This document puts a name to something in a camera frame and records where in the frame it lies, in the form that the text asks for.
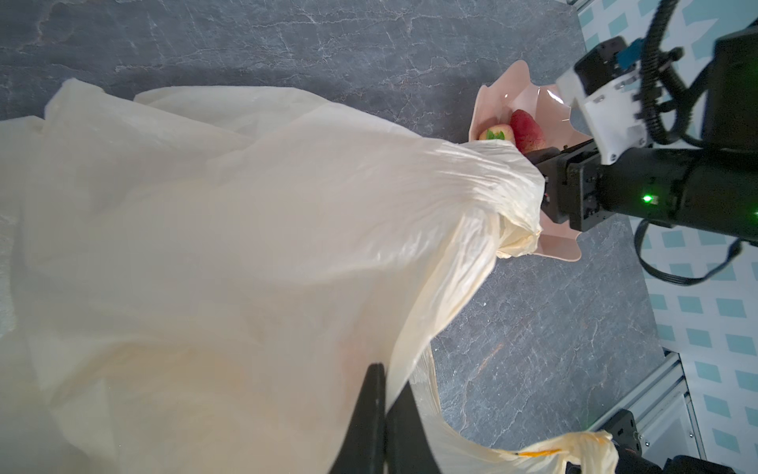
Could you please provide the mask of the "translucent cream plastic bag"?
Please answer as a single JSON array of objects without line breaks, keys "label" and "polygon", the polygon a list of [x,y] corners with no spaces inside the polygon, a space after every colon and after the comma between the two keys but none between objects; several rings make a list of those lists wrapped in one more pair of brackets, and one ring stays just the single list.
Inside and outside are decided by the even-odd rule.
[{"label": "translucent cream plastic bag", "polygon": [[369,365],[445,473],[611,473],[604,432],[492,450],[430,341],[534,253],[544,179],[291,88],[75,79],[1,125],[5,473],[329,473]]}]

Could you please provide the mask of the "pink-yellow peach with leaves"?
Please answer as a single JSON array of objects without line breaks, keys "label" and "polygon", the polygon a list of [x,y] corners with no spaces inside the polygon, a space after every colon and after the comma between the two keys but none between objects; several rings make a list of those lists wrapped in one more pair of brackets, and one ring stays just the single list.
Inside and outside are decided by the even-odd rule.
[{"label": "pink-yellow peach with leaves", "polygon": [[496,124],[480,133],[478,140],[504,140],[516,144],[514,131],[509,124]]}]

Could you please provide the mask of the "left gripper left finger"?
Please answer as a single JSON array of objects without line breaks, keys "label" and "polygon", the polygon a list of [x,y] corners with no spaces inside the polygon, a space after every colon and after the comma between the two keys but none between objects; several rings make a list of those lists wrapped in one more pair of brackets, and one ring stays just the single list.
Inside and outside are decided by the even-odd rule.
[{"label": "left gripper left finger", "polygon": [[380,474],[385,464],[386,374],[369,365],[331,474]]}]

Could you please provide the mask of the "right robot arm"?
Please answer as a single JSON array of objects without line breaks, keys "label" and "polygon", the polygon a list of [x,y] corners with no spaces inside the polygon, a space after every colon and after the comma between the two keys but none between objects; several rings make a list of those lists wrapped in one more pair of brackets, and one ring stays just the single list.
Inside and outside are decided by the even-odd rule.
[{"label": "right robot arm", "polygon": [[643,116],[641,41],[603,41],[558,81],[591,136],[530,154],[545,179],[543,213],[588,231],[619,213],[757,239],[757,30],[716,41],[713,60],[684,92],[653,86],[657,112],[703,102],[701,143],[659,148]]}]

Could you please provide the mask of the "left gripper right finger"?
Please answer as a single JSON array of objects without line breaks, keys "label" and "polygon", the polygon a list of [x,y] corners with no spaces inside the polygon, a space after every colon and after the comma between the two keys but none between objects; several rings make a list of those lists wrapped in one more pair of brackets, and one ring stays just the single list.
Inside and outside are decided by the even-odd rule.
[{"label": "left gripper right finger", "polygon": [[385,459],[389,474],[440,474],[413,389],[408,382],[385,419]]}]

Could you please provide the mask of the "red peach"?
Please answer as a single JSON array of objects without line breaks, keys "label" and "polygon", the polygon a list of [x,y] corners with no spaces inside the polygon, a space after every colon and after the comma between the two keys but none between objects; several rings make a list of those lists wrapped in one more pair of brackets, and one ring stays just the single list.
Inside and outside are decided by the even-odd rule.
[{"label": "red peach", "polygon": [[526,111],[514,111],[509,126],[513,132],[515,146],[522,154],[526,155],[547,148],[541,126]]}]

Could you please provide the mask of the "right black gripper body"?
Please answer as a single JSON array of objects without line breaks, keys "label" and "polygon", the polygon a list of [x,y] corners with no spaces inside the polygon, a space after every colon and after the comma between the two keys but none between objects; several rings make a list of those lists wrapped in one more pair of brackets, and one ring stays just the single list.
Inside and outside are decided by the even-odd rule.
[{"label": "right black gripper body", "polygon": [[546,181],[542,209],[586,232],[614,214],[757,240],[757,156],[692,148],[630,148],[611,165],[593,140],[528,153]]}]

